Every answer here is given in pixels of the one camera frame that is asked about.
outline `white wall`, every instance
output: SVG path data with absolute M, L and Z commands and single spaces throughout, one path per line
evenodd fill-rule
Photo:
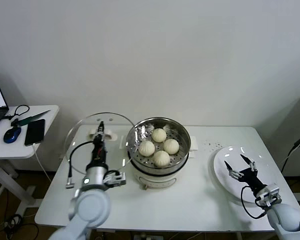
M 280 161 L 300 137 L 300 0 L 0 0 L 0 82 L 10 105 L 60 106 L 52 153 L 113 111 L 254 126 Z

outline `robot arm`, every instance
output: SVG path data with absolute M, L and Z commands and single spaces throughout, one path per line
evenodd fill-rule
M 276 184 L 263 184 L 257 178 L 256 163 L 243 155 L 241 157 L 249 167 L 236 171 L 225 161 L 229 175 L 239 182 L 248 184 L 255 196 L 256 204 L 265 211 L 271 227 L 280 240 L 300 240 L 300 211 L 281 203 L 279 187 Z
M 126 184 L 126 174 L 109 170 L 106 164 L 104 123 L 101 122 L 93 139 L 91 161 L 86 166 L 86 175 L 81 188 L 77 189 L 70 202 L 70 222 L 54 232 L 49 240 L 85 240 L 88 228 L 103 224 L 109 217 L 111 202 L 106 190 Z M 66 188 L 73 188 L 67 183 Z

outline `blue mouse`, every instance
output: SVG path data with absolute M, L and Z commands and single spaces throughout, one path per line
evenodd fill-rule
M 3 136 L 3 141 L 6 144 L 11 144 L 15 140 L 17 140 L 20 133 L 21 133 L 21 127 L 14 126 L 13 128 L 11 128 L 5 132 L 5 134 Z

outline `white table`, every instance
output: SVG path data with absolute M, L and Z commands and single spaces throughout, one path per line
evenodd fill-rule
M 13 115 L 15 109 L 16 106 L 9 107 L 9 112 L 7 115 Z M 45 119 L 44 134 L 46 134 L 59 111 L 59 107 L 57 105 L 30 106 L 30 110 L 21 115 L 19 120 L 34 116 L 47 110 L 50 111 L 39 118 Z M 0 195 L 6 188 L 16 197 L 18 197 L 21 200 L 21 203 L 16 213 L 20 215 L 23 215 L 27 207 L 39 207 L 42 201 L 42 199 L 34 199 L 32 197 L 35 186 L 29 186 L 27 190 L 24 190 L 19 184 L 16 183 L 13 178 L 16 178 L 18 174 L 8 162 L 8 160 L 11 161 L 13 159 L 27 159 L 35 154 L 32 146 L 25 146 L 27 127 L 28 125 L 22 126 L 21 133 L 17 140 L 13 143 L 7 144 L 3 141 L 3 137 L 5 132 L 8 129 L 11 129 L 11 121 L 8 119 L 3 119 L 0 121 L 0 183 L 2 185 L 0 187 Z M 35 150 L 38 149 L 39 145 L 40 144 L 38 143 L 34 146 Z
M 75 137 L 75 145 L 85 142 L 91 125 L 82 125 Z M 118 134 L 116 142 L 108 142 L 107 163 L 111 168 L 119 167 L 127 158 L 122 147 L 130 126 L 109 126 Z M 257 131 L 252 127 L 204 127 L 187 126 L 190 136 L 195 136 L 198 151 L 177 176 L 177 182 L 164 189 L 144 190 L 132 175 L 131 164 L 124 168 L 126 185 L 109 189 L 111 213 L 99 229 L 174 232 L 251 232 L 273 231 L 267 217 L 251 219 L 241 202 L 230 195 L 216 179 L 212 163 L 221 147 L 245 146 L 268 159 L 275 182 L 280 187 L 282 202 L 300 210 L 300 206 L 281 175 Z M 90 161 L 92 146 L 85 145 L 73 155 L 73 165 L 84 169 Z M 75 189 L 66 189 L 68 163 L 64 159 L 54 176 L 41 206 L 35 216 L 40 225 L 65 226 L 69 222 L 68 209 Z M 74 172 L 74 181 L 82 175 Z M 257 216 L 261 209 L 246 204 L 251 214 Z

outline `black phone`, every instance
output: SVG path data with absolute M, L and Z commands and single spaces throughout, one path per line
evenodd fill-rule
M 32 144 L 41 143 L 45 137 L 45 123 L 44 119 L 29 122 L 26 130 L 24 145 L 30 146 Z

